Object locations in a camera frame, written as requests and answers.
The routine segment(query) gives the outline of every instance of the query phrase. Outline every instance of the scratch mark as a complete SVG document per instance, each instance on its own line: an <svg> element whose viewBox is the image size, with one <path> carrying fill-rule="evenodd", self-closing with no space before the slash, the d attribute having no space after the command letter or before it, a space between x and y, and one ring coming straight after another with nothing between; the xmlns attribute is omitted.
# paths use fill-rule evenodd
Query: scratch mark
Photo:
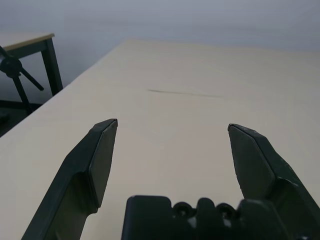
<svg viewBox="0 0 320 240"><path fill-rule="evenodd" d="M178 91L162 91L162 90L154 90L154 89L147 89L147 91L160 93L160 94L180 94L180 95L189 95L189 96L215 98L215 99L222 99L224 97L224 96L211 95L211 94L200 94L200 93L178 92Z"/></svg>

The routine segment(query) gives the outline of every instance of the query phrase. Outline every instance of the tripod leg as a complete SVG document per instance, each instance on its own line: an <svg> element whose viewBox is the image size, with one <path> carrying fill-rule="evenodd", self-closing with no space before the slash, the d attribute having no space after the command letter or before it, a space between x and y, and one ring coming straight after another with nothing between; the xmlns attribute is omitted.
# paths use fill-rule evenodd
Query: tripod leg
<svg viewBox="0 0 320 240"><path fill-rule="evenodd" d="M33 111L32 111L32 108L31 108L31 105L28 101L28 98L27 98L27 95L25 93L25 90L24 90L24 87L22 86L21 84L21 81L19 79L18 76L15 76L12 78L13 79L13 82L14 82L14 85L19 93L19 96L25 106L25 110L26 110L26 113L29 115L31 114Z"/></svg>

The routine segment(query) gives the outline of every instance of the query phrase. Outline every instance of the floor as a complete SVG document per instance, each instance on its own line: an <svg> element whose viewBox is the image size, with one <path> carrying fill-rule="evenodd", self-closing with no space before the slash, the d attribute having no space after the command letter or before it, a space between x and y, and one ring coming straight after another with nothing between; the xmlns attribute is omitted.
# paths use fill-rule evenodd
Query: floor
<svg viewBox="0 0 320 240"><path fill-rule="evenodd" d="M6 122L0 123L0 137L27 117L27 113L24 109L0 107L0 112L7 113L9 115Z"/></svg>

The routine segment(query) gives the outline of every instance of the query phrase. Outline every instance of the wooden table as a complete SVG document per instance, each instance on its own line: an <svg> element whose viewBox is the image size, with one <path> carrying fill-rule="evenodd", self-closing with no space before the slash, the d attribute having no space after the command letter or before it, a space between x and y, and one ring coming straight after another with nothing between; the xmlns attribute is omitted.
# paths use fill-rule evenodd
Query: wooden table
<svg viewBox="0 0 320 240"><path fill-rule="evenodd" d="M0 46L18 59L41 52L53 96L63 89L52 41L54 36L53 33L0 32Z"/></svg>
<svg viewBox="0 0 320 240"><path fill-rule="evenodd" d="M118 118L102 207L81 239L120 239L127 199L242 194L229 123L268 137L320 203L320 53L128 40L0 138L0 238L24 234L65 156Z"/></svg>

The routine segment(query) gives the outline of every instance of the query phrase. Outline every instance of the table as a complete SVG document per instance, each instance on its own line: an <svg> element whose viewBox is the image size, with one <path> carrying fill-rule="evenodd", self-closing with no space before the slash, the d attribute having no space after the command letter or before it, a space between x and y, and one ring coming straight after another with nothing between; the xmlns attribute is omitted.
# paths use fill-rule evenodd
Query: table
<svg viewBox="0 0 320 240"><path fill-rule="evenodd" d="M265 135L320 203L320 53L128 40L0 138L0 235L19 239L65 156L118 118L102 207L81 236L120 239L127 198L242 198L227 127Z"/></svg>
<svg viewBox="0 0 320 240"><path fill-rule="evenodd" d="M53 96L63 89L52 41L54 36L53 33L0 32L0 46L18 59L41 52ZM2 101L1 105L4 104L23 107L11 101Z"/></svg>

